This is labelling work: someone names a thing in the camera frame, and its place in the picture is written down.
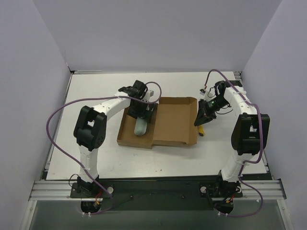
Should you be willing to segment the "yellow utility knife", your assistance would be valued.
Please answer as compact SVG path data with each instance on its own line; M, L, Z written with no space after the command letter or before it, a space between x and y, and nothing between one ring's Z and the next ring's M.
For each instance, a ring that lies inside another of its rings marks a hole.
M198 134L199 134L201 137L203 137L203 136L205 135L202 126L198 126Z

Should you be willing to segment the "grey computer mouse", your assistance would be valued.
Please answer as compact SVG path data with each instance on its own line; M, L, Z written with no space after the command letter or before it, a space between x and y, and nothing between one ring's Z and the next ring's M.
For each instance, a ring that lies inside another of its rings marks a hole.
M147 122L142 118L136 119L134 134L136 136L143 136L146 133L147 130Z

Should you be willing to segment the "brown cardboard express box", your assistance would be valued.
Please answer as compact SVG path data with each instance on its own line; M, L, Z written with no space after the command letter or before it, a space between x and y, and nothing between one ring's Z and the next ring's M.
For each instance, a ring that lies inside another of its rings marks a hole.
M197 143L197 99L193 97L162 97L153 112L143 136L136 136L136 119L123 112L117 143L120 146L151 149L153 146L184 147Z

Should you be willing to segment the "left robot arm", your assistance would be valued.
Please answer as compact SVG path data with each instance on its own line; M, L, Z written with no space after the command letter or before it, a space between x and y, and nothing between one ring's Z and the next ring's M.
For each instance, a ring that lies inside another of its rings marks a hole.
M121 87L118 92L96 106L81 108L73 132L81 154L81 169L77 184L87 197L98 193L97 155L106 139L107 121L121 110L136 119L134 135L143 136L147 131L156 103L150 103L154 91L147 84L136 80L132 86Z

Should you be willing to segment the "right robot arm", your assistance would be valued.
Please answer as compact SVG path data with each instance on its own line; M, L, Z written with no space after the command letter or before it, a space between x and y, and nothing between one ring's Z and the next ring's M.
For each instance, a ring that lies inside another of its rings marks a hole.
M214 85L215 95L210 96L206 89L200 92L204 98L198 101L198 112L194 126L199 127L217 118L217 113L225 106L230 106L236 115L236 124L231 135L233 151L226 165L220 170L217 188L236 190L246 164L257 155L261 156L267 143L270 117L259 112L246 96L238 80L224 80Z

